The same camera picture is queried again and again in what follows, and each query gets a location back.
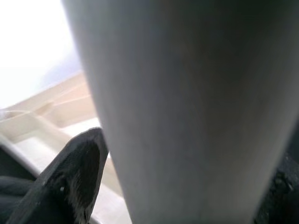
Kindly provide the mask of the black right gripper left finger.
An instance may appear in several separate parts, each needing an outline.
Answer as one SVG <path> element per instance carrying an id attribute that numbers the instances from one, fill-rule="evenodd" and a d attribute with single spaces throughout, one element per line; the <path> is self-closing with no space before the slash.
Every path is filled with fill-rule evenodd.
<path id="1" fill-rule="evenodd" d="M 88 224 L 108 152 L 96 127 L 70 139 L 34 181 L 6 176 L 6 223 Z"/>

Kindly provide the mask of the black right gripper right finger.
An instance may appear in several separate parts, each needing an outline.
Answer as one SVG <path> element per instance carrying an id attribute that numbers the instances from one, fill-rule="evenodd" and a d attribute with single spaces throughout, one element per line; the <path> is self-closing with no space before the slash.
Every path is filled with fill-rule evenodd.
<path id="1" fill-rule="evenodd" d="M 285 153 L 253 220 L 255 224 L 299 222 L 299 164 Z"/>

